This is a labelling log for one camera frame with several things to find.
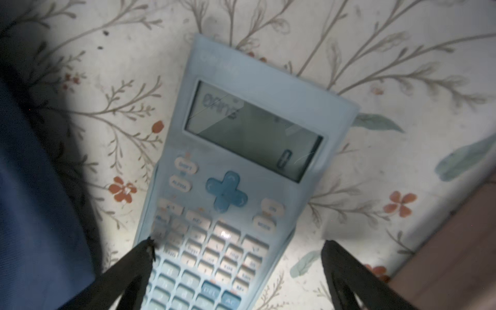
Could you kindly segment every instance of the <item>leaf pattern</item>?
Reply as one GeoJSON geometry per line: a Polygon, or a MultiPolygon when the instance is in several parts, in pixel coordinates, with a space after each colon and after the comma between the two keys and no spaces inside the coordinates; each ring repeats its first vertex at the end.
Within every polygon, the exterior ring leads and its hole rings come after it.
{"type": "Polygon", "coordinates": [[[495,142],[496,133],[481,141],[462,146],[443,158],[434,171],[441,181],[452,181],[480,162],[495,142]]]}
{"type": "Polygon", "coordinates": [[[359,113],[353,121],[352,127],[363,127],[370,130],[395,130],[404,133],[395,122],[379,114],[359,113]]]}
{"type": "Polygon", "coordinates": [[[308,272],[312,264],[320,258],[320,251],[308,252],[290,270],[292,278],[302,276],[308,272]]]}

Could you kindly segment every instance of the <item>blue button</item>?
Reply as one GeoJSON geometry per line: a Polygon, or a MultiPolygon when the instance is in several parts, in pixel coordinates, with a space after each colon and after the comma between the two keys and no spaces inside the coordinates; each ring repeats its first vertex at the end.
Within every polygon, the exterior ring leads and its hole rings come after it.
{"type": "Polygon", "coordinates": [[[224,294],[222,294],[221,303],[232,310],[236,310],[240,306],[241,298],[229,292],[224,292],[224,294]]]}
{"type": "Polygon", "coordinates": [[[201,292],[206,297],[216,300],[220,295],[220,288],[218,286],[213,285],[210,282],[205,281],[201,286],[201,292]]]}
{"type": "Polygon", "coordinates": [[[205,184],[207,192],[214,195],[214,209],[220,213],[224,213],[233,204],[237,207],[242,207],[248,202],[248,196],[237,189],[240,183],[240,176],[233,171],[228,171],[221,181],[209,178],[205,184]]]}

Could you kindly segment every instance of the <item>light blue calculator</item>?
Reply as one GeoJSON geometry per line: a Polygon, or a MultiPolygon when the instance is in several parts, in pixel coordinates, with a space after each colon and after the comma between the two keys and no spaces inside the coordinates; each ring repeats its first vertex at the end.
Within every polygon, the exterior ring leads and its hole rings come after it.
{"type": "Polygon", "coordinates": [[[357,113],[197,35],[136,234],[157,244],[142,309],[251,309],[357,113]]]}

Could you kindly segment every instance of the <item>white button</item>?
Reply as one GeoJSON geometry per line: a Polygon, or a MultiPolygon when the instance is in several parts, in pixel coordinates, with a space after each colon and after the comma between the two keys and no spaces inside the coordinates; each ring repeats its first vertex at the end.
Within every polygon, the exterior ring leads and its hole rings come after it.
{"type": "Polygon", "coordinates": [[[152,231],[153,231],[152,232],[153,240],[162,240],[163,238],[165,238],[165,233],[167,232],[167,228],[160,224],[153,223],[152,231]]]}
{"type": "Polygon", "coordinates": [[[176,166],[178,170],[184,171],[189,175],[194,175],[198,171],[198,165],[184,157],[176,158],[174,166],[176,166]]]}
{"type": "Polygon", "coordinates": [[[169,185],[182,192],[187,192],[191,189],[191,183],[178,176],[171,176],[169,178],[169,185]]]}
{"type": "Polygon", "coordinates": [[[173,246],[170,246],[170,245],[164,246],[164,252],[165,252],[165,254],[168,254],[174,258],[178,257],[178,255],[179,255],[179,250],[173,246]]]}
{"type": "Polygon", "coordinates": [[[183,236],[176,234],[175,232],[169,232],[167,235],[167,241],[172,245],[180,247],[183,244],[183,236]]]}
{"type": "Polygon", "coordinates": [[[188,265],[189,267],[193,267],[196,264],[196,257],[183,252],[183,255],[181,256],[181,263],[188,265]]]}
{"type": "Polygon", "coordinates": [[[191,254],[198,256],[200,255],[201,251],[201,245],[197,245],[196,243],[193,243],[192,241],[188,241],[186,243],[186,251],[190,252],[191,254]]]}
{"type": "Polygon", "coordinates": [[[158,200],[158,206],[170,210],[172,213],[176,215],[181,215],[183,213],[184,207],[178,205],[177,203],[173,203],[172,201],[160,198],[158,200]]]}
{"type": "Polygon", "coordinates": [[[233,260],[239,260],[243,256],[243,250],[234,246],[228,246],[226,256],[233,260]]]}
{"type": "Polygon", "coordinates": [[[212,265],[215,265],[217,261],[219,260],[219,254],[217,254],[214,251],[210,251],[209,249],[205,249],[205,252],[203,253],[203,259],[211,263],[212,265]]]}
{"type": "Polygon", "coordinates": [[[231,281],[231,276],[224,271],[217,270],[217,272],[215,273],[215,280],[219,281],[220,283],[227,284],[231,281]]]}
{"type": "Polygon", "coordinates": [[[212,266],[210,266],[209,264],[205,263],[204,261],[201,261],[198,264],[198,270],[201,273],[204,273],[207,276],[210,276],[210,275],[212,275],[212,272],[214,271],[214,268],[212,266]]]}
{"type": "Polygon", "coordinates": [[[222,224],[215,225],[214,232],[215,235],[218,235],[222,239],[230,241],[232,243],[236,243],[240,239],[240,234],[235,233],[231,229],[227,228],[222,224]]]}
{"type": "Polygon", "coordinates": [[[241,244],[241,246],[245,250],[252,252],[253,254],[260,256],[260,257],[265,257],[267,255],[267,251],[269,250],[268,246],[258,242],[255,239],[249,238],[249,237],[246,237],[243,240],[243,243],[241,244]]]}
{"type": "Polygon", "coordinates": [[[228,258],[223,258],[220,262],[220,267],[229,273],[234,273],[238,267],[235,262],[228,258]]]}
{"type": "Polygon", "coordinates": [[[186,219],[188,221],[192,221],[193,223],[200,226],[204,230],[208,230],[210,228],[210,223],[212,223],[209,219],[206,219],[203,216],[193,211],[186,212],[186,219]]]}
{"type": "Polygon", "coordinates": [[[260,258],[248,254],[243,262],[243,265],[248,266],[250,269],[258,270],[260,265],[262,265],[262,261],[260,258]]]}
{"type": "Polygon", "coordinates": [[[248,292],[248,284],[238,279],[234,280],[233,288],[240,294],[246,294],[248,292]]]}
{"type": "Polygon", "coordinates": [[[269,218],[257,215],[253,218],[253,225],[258,230],[264,233],[273,234],[276,231],[276,224],[272,222],[269,218]]]}
{"type": "Polygon", "coordinates": [[[207,238],[207,235],[198,228],[192,227],[189,232],[189,236],[191,239],[195,240],[198,243],[203,243],[207,238]]]}
{"type": "Polygon", "coordinates": [[[171,224],[172,229],[177,231],[178,233],[184,235],[187,232],[187,224],[180,219],[174,219],[172,220],[171,224]]]}
{"type": "Polygon", "coordinates": [[[238,278],[248,283],[250,283],[254,277],[255,273],[253,272],[253,270],[250,270],[246,267],[241,267],[240,271],[238,272],[238,278]]]}
{"type": "Polygon", "coordinates": [[[166,208],[159,206],[157,208],[157,214],[155,215],[155,219],[167,224],[171,219],[171,215],[169,214],[166,208]]]}
{"type": "Polygon", "coordinates": [[[264,198],[262,199],[262,211],[269,213],[272,216],[283,216],[284,215],[284,205],[275,200],[264,198]]]}

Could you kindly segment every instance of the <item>orange flower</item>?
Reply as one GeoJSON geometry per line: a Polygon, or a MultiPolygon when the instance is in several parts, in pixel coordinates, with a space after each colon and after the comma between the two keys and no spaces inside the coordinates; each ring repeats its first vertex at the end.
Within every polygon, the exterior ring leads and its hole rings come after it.
{"type": "Polygon", "coordinates": [[[391,278],[386,275],[387,269],[384,266],[376,266],[372,268],[369,264],[365,264],[365,267],[370,270],[379,280],[381,280],[384,283],[389,282],[391,278]]]}
{"type": "Polygon", "coordinates": [[[136,193],[137,189],[132,183],[128,182],[124,185],[124,181],[121,178],[115,177],[114,184],[109,186],[109,192],[114,194],[114,199],[116,201],[121,202],[126,200],[127,203],[131,203],[131,193],[136,193]]]}
{"type": "Polygon", "coordinates": [[[162,131],[162,129],[164,129],[164,123],[162,123],[162,121],[158,121],[152,126],[153,133],[159,133],[162,131]]]}
{"type": "Polygon", "coordinates": [[[405,206],[407,203],[412,203],[417,200],[417,195],[413,193],[408,193],[401,198],[401,193],[395,190],[390,196],[389,199],[394,202],[387,204],[383,207],[384,212],[393,213],[400,208],[400,217],[407,217],[412,214],[412,210],[405,206]]]}

